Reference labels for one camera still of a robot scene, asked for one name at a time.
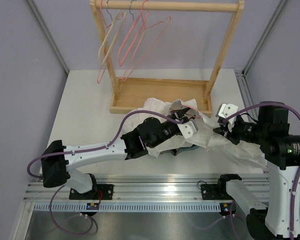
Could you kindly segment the white pleated blouse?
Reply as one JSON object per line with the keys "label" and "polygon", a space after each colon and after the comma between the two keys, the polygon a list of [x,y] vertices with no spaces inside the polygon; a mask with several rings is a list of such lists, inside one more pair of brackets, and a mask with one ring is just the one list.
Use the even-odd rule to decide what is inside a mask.
{"label": "white pleated blouse", "polygon": [[[171,102],[164,102],[162,100],[151,97],[148,98],[145,101],[143,107],[138,108],[138,110],[148,110],[148,111],[157,112],[167,116],[170,114],[170,110],[178,109],[182,105],[191,106],[195,109],[198,108],[197,101],[195,99],[191,99],[187,101],[181,100],[180,103],[178,103],[178,101],[176,100],[175,102],[171,103]],[[142,123],[145,119],[149,117],[157,118],[160,120],[161,123],[165,121],[165,119],[151,114],[146,114],[146,113],[134,114],[130,116],[123,124],[122,133],[131,132],[134,128],[137,127],[138,124]],[[182,136],[174,136],[171,139],[163,142],[159,146],[155,148],[147,148],[147,150],[150,156],[157,158],[161,152],[172,150],[172,149],[178,149],[182,147],[190,147],[190,146],[192,146],[192,144],[187,142]]]}

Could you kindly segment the cream white garment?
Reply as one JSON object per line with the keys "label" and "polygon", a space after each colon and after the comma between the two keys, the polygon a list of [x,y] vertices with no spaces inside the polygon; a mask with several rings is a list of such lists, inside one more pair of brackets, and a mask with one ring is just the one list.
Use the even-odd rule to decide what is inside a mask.
{"label": "cream white garment", "polygon": [[[184,109],[183,106],[170,111]],[[201,112],[200,115],[202,119],[194,119],[198,132],[186,139],[187,142],[202,147],[207,151],[220,154],[237,165],[246,165],[252,168],[265,168],[267,166],[265,155],[256,144],[244,141],[241,141],[238,145],[232,144],[228,139],[213,132],[213,129],[219,126],[216,117],[209,118]]]}

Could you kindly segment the grey dress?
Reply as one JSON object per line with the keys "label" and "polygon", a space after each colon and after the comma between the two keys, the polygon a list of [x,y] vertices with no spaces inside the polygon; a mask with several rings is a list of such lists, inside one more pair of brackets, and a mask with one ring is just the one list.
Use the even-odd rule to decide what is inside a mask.
{"label": "grey dress", "polygon": [[181,152],[185,152],[185,151],[189,151],[189,150],[191,150],[190,147],[180,147],[180,148],[171,149],[171,150],[169,150],[169,152],[170,152],[173,156],[177,156],[177,155],[180,154]]}

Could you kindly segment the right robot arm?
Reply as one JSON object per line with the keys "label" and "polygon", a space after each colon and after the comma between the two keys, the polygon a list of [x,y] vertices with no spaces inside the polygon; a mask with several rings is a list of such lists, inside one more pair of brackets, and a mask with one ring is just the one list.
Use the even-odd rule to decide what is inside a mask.
{"label": "right robot arm", "polygon": [[214,132],[234,145],[244,141],[259,146],[269,174],[268,204],[260,202],[235,174],[220,176],[217,193],[239,205],[253,239],[300,240],[300,135],[289,133],[288,122],[294,109],[275,101],[255,107],[258,119],[252,123],[243,120],[244,111],[236,105],[221,104]]}

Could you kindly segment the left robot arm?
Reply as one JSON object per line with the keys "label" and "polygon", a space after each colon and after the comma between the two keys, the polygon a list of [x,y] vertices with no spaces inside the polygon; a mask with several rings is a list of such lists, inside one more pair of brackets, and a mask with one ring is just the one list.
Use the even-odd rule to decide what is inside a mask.
{"label": "left robot arm", "polygon": [[161,114],[152,111],[149,114],[150,117],[132,131],[117,133],[110,142],[70,146],[64,145],[61,140],[53,141],[41,159],[43,186],[67,186],[85,198],[93,199],[98,194],[96,179],[89,173],[80,172],[78,168],[99,162],[143,157],[149,153],[149,149],[182,135],[181,127],[190,121],[181,111],[163,115],[164,122],[158,119]]}

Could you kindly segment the pink wire hanger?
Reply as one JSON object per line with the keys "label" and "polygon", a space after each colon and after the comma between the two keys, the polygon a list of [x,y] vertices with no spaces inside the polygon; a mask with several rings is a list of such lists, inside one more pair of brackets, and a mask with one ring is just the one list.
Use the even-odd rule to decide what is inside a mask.
{"label": "pink wire hanger", "polygon": [[[112,23],[112,20],[110,21],[110,25],[107,24],[107,20],[104,16],[103,13],[103,3],[105,1],[104,0],[95,0],[94,1],[94,7],[95,7],[95,13],[94,13],[94,17],[95,17],[95,23],[96,23],[96,27],[97,27],[97,32],[98,32],[98,36],[99,36],[99,40],[100,40],[100,45],[102,44],[102,40],[104,39],[106,32],[109,30],[110,25]],[[99,66],[99,70],[98,70],[98,75],[97,75],[97,83],[101,83],[104,74],[106,72],[106,69],[109,69],[113,67],[113,60],[112,60],[112,53],[109,57],[109,59],[106,61],[106,63],[104,65]]]}

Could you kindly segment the white wooden hanger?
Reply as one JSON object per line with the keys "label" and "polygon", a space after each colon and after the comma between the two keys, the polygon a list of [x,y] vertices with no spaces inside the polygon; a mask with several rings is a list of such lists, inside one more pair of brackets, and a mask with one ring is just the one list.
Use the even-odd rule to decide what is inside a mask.
{"label": "white wooden hanger", "polygon": [[119,33],[123,27],[126,20],[127,12],[124,13],[122,10],[118,10],[116,16],[110,24],[108,31],[105,34],[104,39],[101,42],[101,46],[98,50],[98,60],[103,66],[107,60],[110,58],[114,46],[118,40]]}

